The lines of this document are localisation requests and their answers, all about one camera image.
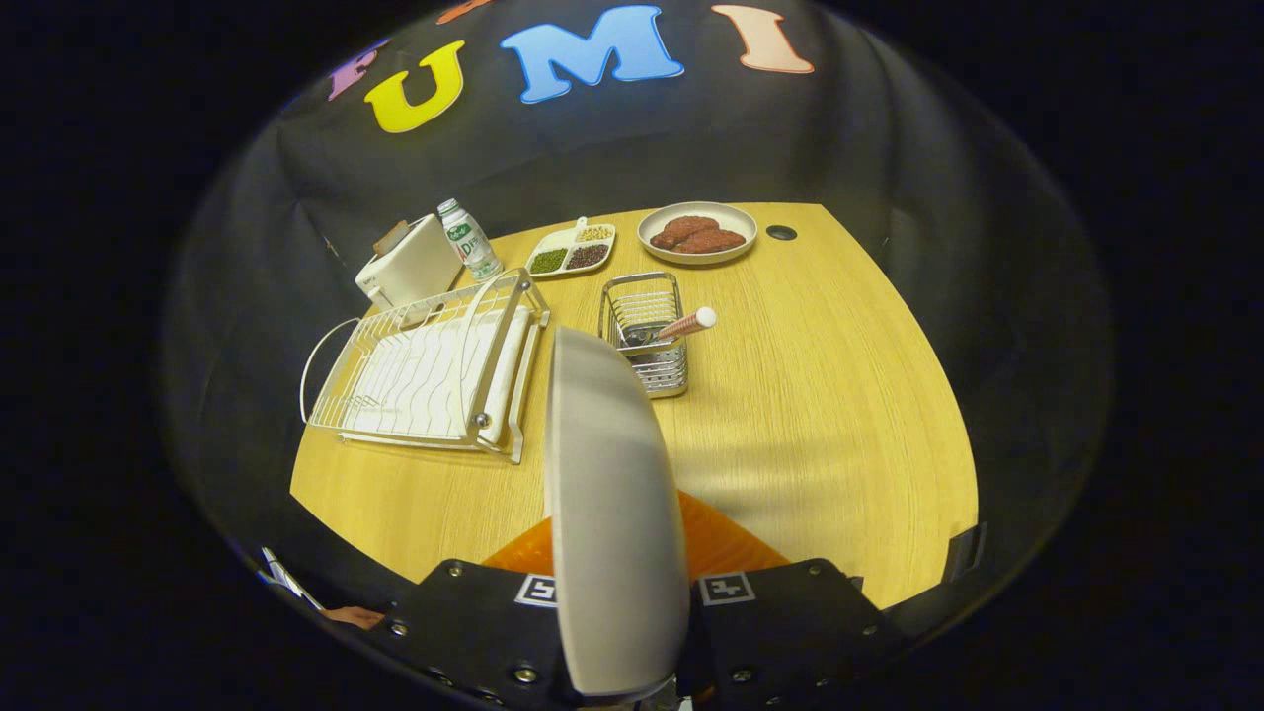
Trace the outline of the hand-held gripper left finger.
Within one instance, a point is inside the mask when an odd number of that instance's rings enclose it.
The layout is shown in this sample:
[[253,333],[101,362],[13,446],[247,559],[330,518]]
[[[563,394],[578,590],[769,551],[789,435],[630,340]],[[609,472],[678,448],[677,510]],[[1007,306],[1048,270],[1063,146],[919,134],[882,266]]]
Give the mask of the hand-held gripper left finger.
[[574,710],[551,533],[545,517],[479,564],[439,562],[367,631],[367,640],[474,703]]

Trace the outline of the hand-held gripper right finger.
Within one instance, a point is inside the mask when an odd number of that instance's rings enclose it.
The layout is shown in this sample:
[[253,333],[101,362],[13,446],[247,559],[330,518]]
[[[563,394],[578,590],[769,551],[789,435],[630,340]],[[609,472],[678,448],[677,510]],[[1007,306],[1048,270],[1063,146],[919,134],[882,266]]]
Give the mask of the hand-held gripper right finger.
[[676,692],[694,710],[841,710],[846,684],[910,644],[825,558],[793,562],[726,514],[678,495],[690,614]]

